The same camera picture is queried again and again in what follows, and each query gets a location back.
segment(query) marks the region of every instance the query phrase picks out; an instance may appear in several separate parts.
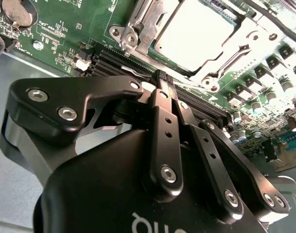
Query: screw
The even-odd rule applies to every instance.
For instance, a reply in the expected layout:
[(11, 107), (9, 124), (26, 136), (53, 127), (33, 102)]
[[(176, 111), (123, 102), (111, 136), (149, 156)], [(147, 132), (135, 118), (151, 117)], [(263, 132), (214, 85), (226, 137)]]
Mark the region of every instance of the screw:
[(233, 206), (233, 207), (238, 207), (239, 206), (239, 201), (237, 200), (236, 196), (230, 191), (226, 190), (225, 191), (225, 197), (226, 200)]
[(174, 183), (176, 181), (176, 173), (169, 166), (163, 166), (161, 168), (161, 175), (168, 183)]
[(76, 119), (77, 114), (72, 108), (62, 107), (58, 110), (58, 114), (61, 118), (68, 121)]
[(271, 198), (269, 195), (267, 195), (267, 194), (265, 193), (263, 196), (264, 196), (266, 202), (267, 202), (270, 206), (272, 206), (272, 207), (275, 206), (274, 201), (272, 200), (272, 198)]
[(163, 98), (165, 98), (165, 99), (168, 98), (168, 96), (166, 95), (165, 92), (162, 92), (162, 91), (161, 91), (159, 94), (160, 94)]
[(271, 41), (276, 40), (277, 37), (278, 37), (278, 35), (276, 33), (273, 33), (273, 34), (269, 35), (269, 40), (271, 40)]
[(42, 50), (44, 49), (44, 44), (41, 41), (35, 40), (33, 42), (33, 48), (35, 48), (36, 50)]
[(139, 86), (137, 83), (134, 83), (134, 82), (130, 82), (130, 85), (132, 86), (132, 88), (134, 89), (139, 89)]
[(48, 96), (44, 91), (32, 89), (28, 91), (28, 97), (36, 102), (44, 102), (48, 100)]
[(129, 33), (127, 36), (126, 36), (126, 40), (128, 42), (128, 44), (130, 46), (135, 46), (137, 44), (137, 39), (136, 39), (136, 36), (132, 33)]
[(285, 207), (285, 203), (282, 201), (281, 198), (279, 198), (278, 196), (275, 196), (275, 200), (279, 203), (281, 207)]
[(211, 123), (207, 123), (208, 124), (208, 126), (212, 129), (212, 130), (214, 130), (215, 129), (215, 127), (214, 127), (214, 125), (213, 124), (211, 124)]
[(180, 105), (186, 110), (189, 109), (189, 106), (185, 102), (180, 102)]
[(118, 29), (114, 28), (114, 29), (112, 29), (112, 34), (113, 34), (114, 36), (118, 36), (118, 35), (120, 34), (120, 32), (119, 32)]

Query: green circuit board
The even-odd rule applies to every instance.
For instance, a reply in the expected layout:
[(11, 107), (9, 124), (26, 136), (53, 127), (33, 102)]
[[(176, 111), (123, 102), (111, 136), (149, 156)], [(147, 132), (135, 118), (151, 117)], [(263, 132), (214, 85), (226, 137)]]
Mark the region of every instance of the green circuit board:
[[(119, 44), (111, 38), (108, 29), (111, 25), (124, 26), (127, 23), (136, 0), (32, 0), (32, 3), (38, 11), (39, 19), (35, 25), (24, 31), (15, 30), (5, 20), (3, 13), (0, 13), (0, 34), (16, 39), (18, 43), (15, 49), (69, 75), (74, 74), (74, 58), (80, 51), (82, 42), (87, 45), (87, 49), (100, 43), (123, 54)], [(33, 47), (34, 41), (42, 42), (44, 49), (36, 50)], [(284, 43), (281, 41), (274, 51), (268, 53), (267, 57), (271, 55), (280, 57), (278, 50)], [(132, 56), (130, 59), (154, 70), (149, 64)], [(252, 100), (262, 104), (264, 111), (259, 115), (253, 114), (252, 101), (248, 100), (235, 109), (229, 104), (226, 96), (229, 93), (235, 93), (238, 85), (244, 85), (248, 75), (255, 76), (254, 68), (261, 62), (267, 66), (263, 61), (251, 60), (250, 64), (242, 69), (228, 72), (220, 80), (220, 91), (215, 94), (186, 88), (186, 91), (219, 109), (229, 113), (240, 111), (242, 116), (247, 116), (241, 123), (242, 129), (246, 130), (247, 140), (238, 145), (246, 153), (258, 147), (267, 138), (279, 137), (289, 131), (287, 117), (283, 115), (286, 109), (289, 109), (289, 116), (296, 119), (296, 111), (292, 104), (296, 101), (296, 94), (280, 98), (279, 104), (272, 107), (265, 98), (267, 90), (262, 90)], [(296, 64), (289, 64), (290, 73), (294, 65)], [(255, 138), (254, 132), (261, 132), (262, 137)]]
[[(0, 33), (16, 39), (17, 49), (53, 67), (73, 75), (73, 58), (80, 43), (93, 47), (99, 42), (118, 47), (110, 38), (108, 27), (127, 23), (136, 0), (33, 0), (38, 11), (37, 24), (18, 32), (0, 13)], [(33, 48), (41, 41), (44, 49)]]

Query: mounting hole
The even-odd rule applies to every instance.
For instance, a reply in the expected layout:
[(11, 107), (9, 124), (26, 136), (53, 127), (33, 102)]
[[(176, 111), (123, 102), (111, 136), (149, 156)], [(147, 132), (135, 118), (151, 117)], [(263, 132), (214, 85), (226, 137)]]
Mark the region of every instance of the mounting hole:
[(160, 94), (163, 98), (165, 98), (165, 99), (168, 98), (168, 96), (167, 96), (167, 94), (166, 94), (165, 92), (162, 92), (162, 91), (161, 91), (159, 94)]
[(166, 120), (166, 122), (169, 123), (169, 124), (172, 123), (172, 121), (171, 121), (169, 118), (165, 118), (165, 120)]
[(218, 90), (218, 87), (213, 86), (210, 90), (211, 90), (211, 91), (217, 91), (217, 90)]
[(118, 35), (120, 35), (119, 30), (116, 29), (116, 28), (112, 29), (112, 35), (114, 35), (114, 36), (118, 36)]
[(139, 89), (139, 86), (138, 86), (137, 83), (130, 82), (130, 85), (131, 85), (131, 87), (134, 88), (134, 89)]
[(271, 40), (271, 41), (276, 40), (277, 37), (278, 37), (278, 35), (276, 33), (273, 33), (273, 34), (269, 35), (269, 40)]
[(215, 159), (216, 158), (216, 155), (214, 153), (210, 153), (209, 154), (211, 156), (211, 158)]
[(169, 138), (173, 137), (170, 132), (165, 132), (165, 135), (168, 136)]

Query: motherboard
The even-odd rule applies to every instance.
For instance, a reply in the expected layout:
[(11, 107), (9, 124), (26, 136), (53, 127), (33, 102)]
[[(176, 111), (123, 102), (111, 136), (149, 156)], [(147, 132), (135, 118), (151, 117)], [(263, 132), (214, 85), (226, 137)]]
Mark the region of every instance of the motherboard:
[(251, 156), (296, 140), (296, 0), (257, 3), (0, 0), (0, 35), (69, 76), (162, 70), (198, 120), (227, 118)]

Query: silver screw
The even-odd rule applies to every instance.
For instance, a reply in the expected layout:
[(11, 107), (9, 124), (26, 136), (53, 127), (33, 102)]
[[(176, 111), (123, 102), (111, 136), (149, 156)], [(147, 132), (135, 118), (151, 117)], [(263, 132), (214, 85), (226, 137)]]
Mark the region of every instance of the silver screw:
[(176, 173), (169, 166), (163, 166), (161, 168), (161, 175), (168, 183), (174, 183), (177, 179)]
[(168, 97), (168, 96), (166, 95), (165, 92), (162, 92), (162, 91), (161, 91), (159, 94), (160, 94), (163, 98), (165, 98), (165, 99)]
[(225, 197), (226, 200), (233, 206), (233, 207), (238, 207), (239, 206), (239, 201), (237, 200), (236, 196), (230, 191), (226, 190), (225, 191)]
[(285, 207), (285, 203), (282, 201), (281, 198), (279, 198), (278, 196), (275, 196), (275, 199), (281, 207)]
[(180, 105), (186, 110), (189, 109), (189, 106), (185, 102), (180, 102)]
[(77, 114), (76, 112), (69, 107), (62, 107), (58, 110), (58, 114), (61, 118), (68, 121), (73, 121), (76, 119)]
[(267, 194), (265, 193), (263, 196), (264, 196), (266, 202), (267, 202), (270, 206), (272, 206), (272, 207), (275, 206), (274, 201), (272, 200), (272, 198), (271, 198), (269, 195), (267, 195)]
[(212, 129), (212, 130), (214, 130), (215, 129), (215, 127), (214, 127), (214, 125), (213, 124), (211, 124), (211, 123), (207, 123), (208, 124), (208, 126)]
[(132, 86), (132, 88), (134, 89), (139, 89), (139, 86), (137, 83), (134, 83), (134, 82), (130, 82), (130, 85)]
[(41, 41), (35, 40), (33, 42), (33, 48), (35, 48), (36, 50), (42, 50), (44, 49), (44, 44)]
[(118, 35), (120, 34), (120, 32), (119, 32), (118, 29), (114, 28), (114, 29), (112, 29), (112, 34), (113, 34), (114, 36), (118, 36)]
[(48, 100), (48, 96), (44, 91), (32, 89), (28, 91), (28, 97), (36, 102), (44, 102)]

